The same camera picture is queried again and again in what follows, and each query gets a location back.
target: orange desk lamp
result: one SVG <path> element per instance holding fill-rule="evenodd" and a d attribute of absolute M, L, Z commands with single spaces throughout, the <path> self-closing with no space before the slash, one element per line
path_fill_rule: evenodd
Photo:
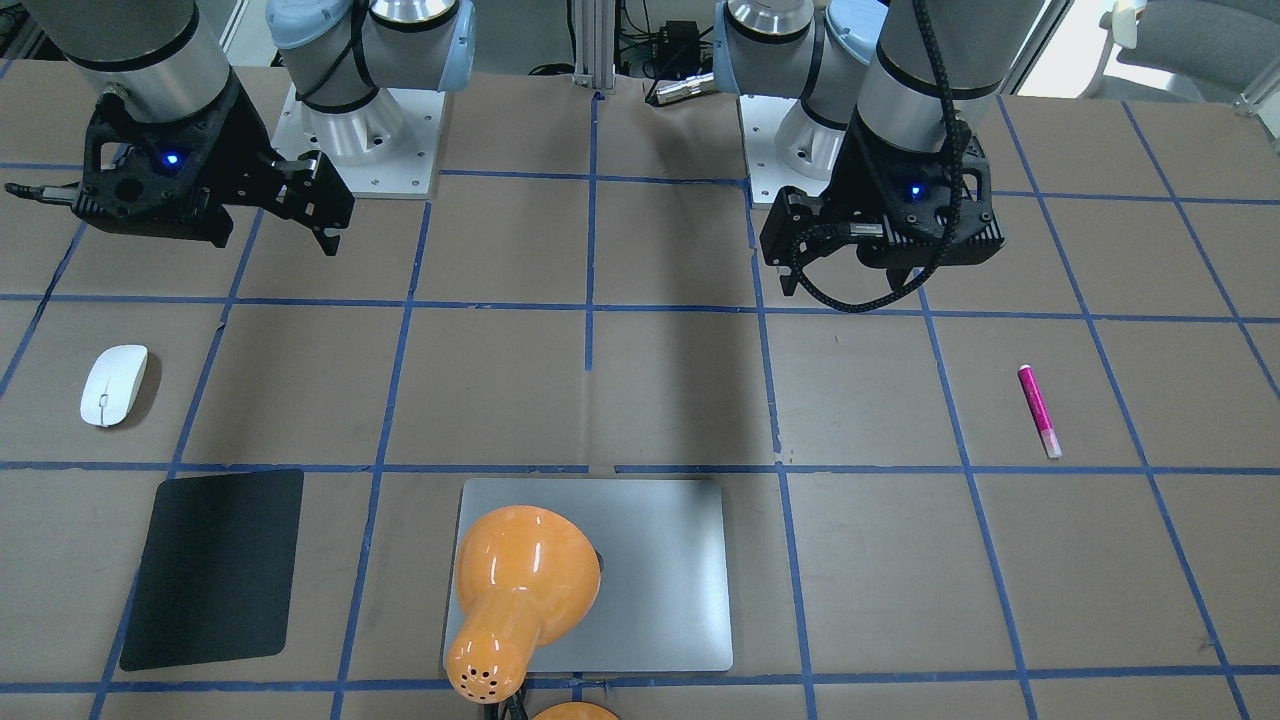
<path fill-rule="evenodd" d="M 445 670 L 458 693 L 481 705 L 516 694 L 534 651 L 573 629 L 600 589 L 599 557 L 582 530 L 529 505 L 499 507 L 476 520 L 458 546 L 453 575 L 466 619 Z M 575 702 L 535 720 L 617 716 Z"/>

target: white mounting plate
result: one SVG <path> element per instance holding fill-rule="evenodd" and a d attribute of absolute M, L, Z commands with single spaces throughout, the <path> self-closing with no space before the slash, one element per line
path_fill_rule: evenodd
<path fill-rule="evenodd" d="M 782 118 L 796 100 L 765 95 L 742 95 L 737 99 L 742 119 L 742 150 L 746 152 L 746 172 L 751 181 L 751 208 L 773 205 L 778 188 L 792 184 L 809 195 L 827 190 L 827 181 L 801 176 L 782 161 L 774 137 Z"/>
<path fill-rule="evenodd" d="M 440 146 L 440 128 L 444 120 L 444 94 L 431 90 L 390 88 L 404 113 L 404 122 L 412 131 L 404 137 L 397 152 L 381 163 L 371 165 L 343 164 L 330 155 L 338 174 L 356 197 L 385 197 L 424 200 L 431 192 L 435 178 L 435 156 Z M 280 122 L 275 126 L 271 145 L 275 151 L 292 160 L 316 146 L 308 142 L 302 127 L 302 106 L 294 99 L 294 87 L 284 96 Z"/>
<path fill-rule="evenodd" d="M 733 665 L 719 486 L 474 478 L 462 487 L 456 542 L 508 505 L 564 516 L 603 560 L 595 605 L 567 635 L 538 648 L 531 673 L 719 673 Z M 463 620 L 453 585 L 451 579 L 442 665 Z"/>

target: black cable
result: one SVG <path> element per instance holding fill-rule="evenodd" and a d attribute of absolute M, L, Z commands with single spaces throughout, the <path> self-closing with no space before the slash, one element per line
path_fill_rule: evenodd
<path fill-rule="evenodd" d="M 840 310 L 841 313 L 868 313 L 892 302 L 897 302 L 899 300 L 915 292 L 946 260 L 955 241 L 956 225 L 960 220 L 960 206 L 964 202 L 965 187 L 963 176 L 965 149 L 964 145 L 961 145 L 964 131 L 960 118 L 956 115 L 951 82 L 947 78 L 946 65 L 942 64 L 942 53 L 938 49 L 938 38 L 933 35 L 933 23 L 929 20 L 929 10 L 925 8 L 924 0 L 911 0 L 911 8 L 915 10 L 915 24 L 919 26 L 920 38 L 924 41 L 924 51 L 929 56 L 929 68 L 933 69 L 933 82 L 938 86 L 938 95 L 942 100 L 942 124 L 946 128 L 947 135 L 946 142 L 942 145 L 942 150 L 943 152 L 950 154 L 946 163 L 947 181 L 951 184 L 951 196 L 947 205 L 948 217 L 945 218 L 946 224 L 942 228 L 942 240 L 940 241 L 938 251 L 924 265 L 924 268 L 920 269 L 919 274 L 911 278 L 911 281 L 901 288 L 895 290 L 888 295 L 877 297 L 876 300 L 868 302 L 859 302 L 856 305 L 842 302 L 818 290 L 818 287 L 813 284 L 813 281 L 804 274 L 804 269 L 800 265 L 800 246 L 822 232 L 832 232 L 832 225 L 817 225 L 799 233 L 791 242 L 791 272 L 795 273 L 796 281 L 804 286 L 814 300 L 828 307 Z"/>
<path fill-rule="evenodd" d="M 564 0 L 564 22 L 568 24 L 568 51 L 577 63 L 577 33 L 573 32 L 573 0 Z"/>
<path fill-rule="evenodd" d="M 529 70 L 531 76 L 567 76 L 573 72 L 573 65 L 568 63 L 547 63 Z"/>
<path fill-rule="evenodd" d="M 663 65 L 660 68 L 658 68 L 657 64 L 654 64 L 655 69 L 653 72 L 653 85 L 649 86 L 649 92 L 644 94 L 644 101 L 645 102 L 649 102 L 650 100 L 653 100 L 653 97 L 658 94 L 658 81 L 662 79 L 662 73 L 667 72 L 667 68 L 669 68 L 671 64 L 675 63 L 676 59 L 680 58 L 680 55 L 685 50 L 689 50 L 690 47 L 692 47 L 692 45 L 695 42 L 700 42 L 701 38 L 707 37 L 707 33 L 709 33 L 713 29 L 716 29 L 714 26 L 712 26 L 712 27 L 704 29 L 703 32 L 698 33 L 698 37 L 695 37 L 692 40 L 686 40 L 685 44 L 680 46 L 680 50 L 676 50 L 675 53 L 672 53 L 671 58 L 667 58 L 667 61 L 663 63 Z"/>
<path fill-rule="evenodd" d="M 649 0 L 640 0 L 640 6 L 644 8 L 644 31 L 653 37 L 653 26 L 649 23 Z"/>
<path fill-rule="evenodd" d="M 347 45 L 343 46 L 338 56 L 334 58 L 333 63 L 325 68 L 325 72 L 320 76 L 320 79 L 311 86 L 306 92 L 297 92 L 297 99 L 300 102 L 307 101 L 312 95 L 324 87 L 324 83 L 333 78 L 333 74 L 338 72 L 338 67 L 342 61 L 347 59 L 347 55 L 356 49 L 356 45 L 364 42 L 362 33 L 360 32 L 364 26 L 365 14 L 369 12 L 369 0 L 356 0 L 351 6 L 351 37 L 347 40 Z"/>

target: floor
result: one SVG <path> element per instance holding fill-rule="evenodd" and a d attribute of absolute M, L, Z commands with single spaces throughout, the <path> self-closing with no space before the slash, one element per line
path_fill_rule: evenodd
<path fill-rule="evenodd" d="M 241 73 L 274 122 L 283 70 Z M 733 99 L 477 76 L 424 202 L 337 258 L 0 197 L 0 716 L 479 717 L 442 675 L 471 477 L 707 478 L 735 666 L 532 679 L 623 720 L 1280 717 L 1280 160 L 1226 108 L 1004 99 L 1007 247 L 867 316 L 760 266 Z M 65 65 L 0 67 L 0 170 L 77 178 Z M 883 278 L 837 256 L 820 287 Z M 76 413 L 105 347 L 138 405 Z M 1015 372 L 1036 366 L 1048 461 Z M 166 477 L 307 473 L 274 657 L 118 667 Z"/>

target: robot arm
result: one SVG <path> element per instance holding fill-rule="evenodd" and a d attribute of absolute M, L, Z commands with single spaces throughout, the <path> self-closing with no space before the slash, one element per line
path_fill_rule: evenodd
<path fill-rule="evenodd" d="M 338 251 L 355 200 L 319 151 L 287 160 L 191 0 L 61 3 L 27 9 L 100 92 L 83 177 L 68 187 L 5 184 L 69 205 L 106 232 L 227 245 L 224 205 L 253 205 L 306 225 Z M 120 147 L 113 158 L 104 149 Z"/>
<path fill-rule="evenodd" d="M 783 272 L 783 292 L 801 284 L 849 313 L 888 305 L 940 265 L 982 263 L 1004 245 L 970 128 L 993 102 L 1041 8 L 1037 0 L 897 0 L 881 12 L 882 28 L 844 22 L 874 23 L 877 5 L 832 0 L 815 14 L 809 0 L 722 0 L 717 18 L 723 88 L 796 96 L 826 127 L 844 118 L 827 190 L 810 197 L 781 188 L 760 240 L 765 261 Z M 876 29 L 872 50 L 865 41 Z M 863 264 L 887 272 L 890 295 L 851 305 L 813 286 L 804 266 L 846 245 L 858 246 Z M 922 270 L 909 281 L 915 268 Z"/>

